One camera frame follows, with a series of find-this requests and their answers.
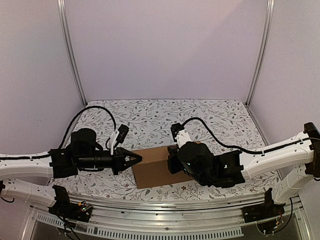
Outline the brown cardboard box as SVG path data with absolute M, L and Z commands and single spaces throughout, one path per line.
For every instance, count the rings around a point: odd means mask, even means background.
M 140 189 L 154 188 L 192 181 L 184 172 L 171 174 L 168 169 L 168 147 L 137 149 L 135 154 L 142 156 L 142 161 L 131 167 L 136 187 Z

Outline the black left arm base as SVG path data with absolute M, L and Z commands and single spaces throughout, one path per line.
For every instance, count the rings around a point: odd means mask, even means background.
M 88 212 L 77 212 L 77 203 L 70 201 L 68 192 L 64 187 L 54 185 L 52 188 L 54 189 L 55 193 L 55 202 L 53 206 L 48 207 L 48 212 L 50 214 L 65 219 L 71 219 L 85 223 L 89 222 L 92 215 L 93 206 Z

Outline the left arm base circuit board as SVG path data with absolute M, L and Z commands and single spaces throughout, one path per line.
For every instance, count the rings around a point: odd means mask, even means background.
M 93 205 L 91 203 L 87 203 L 85 201 L 78 202 L 76 204 L 76 212 L 83 212 L 87 213 L 89 210 L 91 210 Z

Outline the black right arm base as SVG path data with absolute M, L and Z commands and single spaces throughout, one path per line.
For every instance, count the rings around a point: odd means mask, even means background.
M 263 203 L 245 206 L 241 209 L 245 223 L 253 223 L 273 218 L 273 220 L 257 224 L 257 229 L 263 235 L 274 234 L 281 223 L 283 214 L 285 213 L 284 206 L 286 204 L 276 204 L 272 197 L 272 190 L 272 188 L 269 188 L 264 193 Z

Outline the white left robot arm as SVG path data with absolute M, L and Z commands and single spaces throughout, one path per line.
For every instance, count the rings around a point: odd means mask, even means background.
M 97 142 L 97 134 L 89 128 L 82 128 L 71 134 L 70 144 L 65 148 L 51 149 L 41 154 L 28 156 L 0 156 L 0 196 L 7 199 L 32 201 L 55 209 L 63 216 L 74 213 L 64 187 L 51 187 L 23 181 L 23 177 L 62 179 L 77 176 L 79 172 L 99 172 L 111 169 L 114 175 L 127 170 L 142 161 L 142 156 L 119 147 L 129 129 L 121 125 L 108 142 L 107 149 Z

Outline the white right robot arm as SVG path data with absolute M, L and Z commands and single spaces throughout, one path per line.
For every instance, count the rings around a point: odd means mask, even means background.
M 201 186 L 231 188 L 247 180 L 288 166 L 294 168 L 275 187 L 266 192 L 259 206 L 262 218 L 269 218 L 305 184 L 320 177 L 320 132 L 308 122 L 293 137 L 256 150 L 217 143 L 229 152 L 215 155 L 204 143 L 193 142 L 184 124 L 170 128 L 175 147 L 169 147 L 167 160 L 171 174 L 185 173 Z

